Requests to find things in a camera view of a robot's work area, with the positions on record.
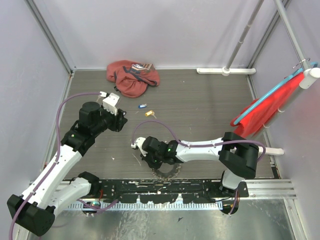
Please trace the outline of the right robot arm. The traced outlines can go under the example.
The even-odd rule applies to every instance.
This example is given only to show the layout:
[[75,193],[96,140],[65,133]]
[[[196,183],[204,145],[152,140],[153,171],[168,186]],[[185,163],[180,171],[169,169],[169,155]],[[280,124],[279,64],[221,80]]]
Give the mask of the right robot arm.
[[178,165],[187,162],[219,161],[226,167],[219,184],[225,197],[231,197],[243,180],[256,177],[259,161],[258,143],[233,132],[214,140],[194,142],[175,139],[166,143],[152,136],[138,137],[131,147],[140,150],[142,160],[154,171],[162,164],[173,165],[175,172]]

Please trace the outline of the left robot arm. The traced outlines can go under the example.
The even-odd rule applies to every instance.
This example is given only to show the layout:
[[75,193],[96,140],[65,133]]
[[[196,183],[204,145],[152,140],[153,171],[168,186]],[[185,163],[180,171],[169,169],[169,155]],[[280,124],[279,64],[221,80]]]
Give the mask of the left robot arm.
[[125,115],[126,112],[122,109],[109,111],[97,102],[84,103],[79,110],[79,119],[64,135],[47,167],[23,193],[12,194],[7,200],[11,224],[18,224],[41,237],[68,205],[85,196],[99,196],[100,179],[87,171],[80,173],[60,193],[56,189],[101,133],[106,130],[122,130],[128,121]]

